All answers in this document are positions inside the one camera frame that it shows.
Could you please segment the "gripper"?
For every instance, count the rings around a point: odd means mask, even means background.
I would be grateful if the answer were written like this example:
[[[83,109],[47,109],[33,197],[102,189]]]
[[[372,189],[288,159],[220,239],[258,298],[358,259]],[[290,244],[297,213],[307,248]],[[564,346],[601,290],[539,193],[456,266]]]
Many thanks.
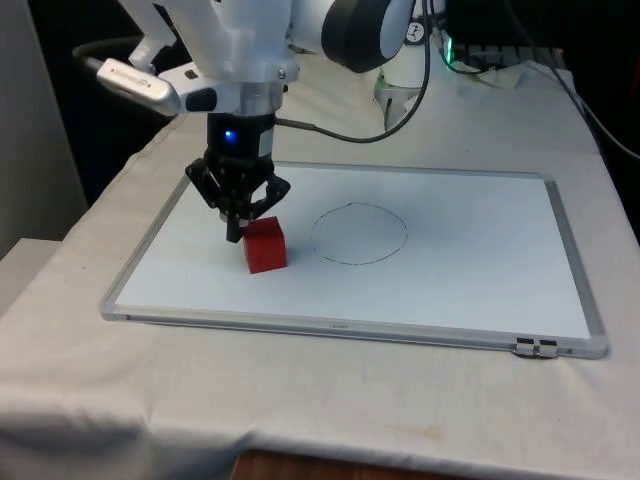
[[[207,115],[207,148],[185,168],[185,175],[206,205],[217,209],[226,223],[226,240],[238,243],[243,238],[240,219],[253,221],[278,204],[291,189],[288,181],[274,170],[251,171],[241,176],[239,218],[229,210],[229,202],[209,168],[222,160],[241,160],[273,168],[272,150],[276,117],[274,114],[239,116],[210,113]],[[253,194],[266,185],[265,196],[253,201]]]

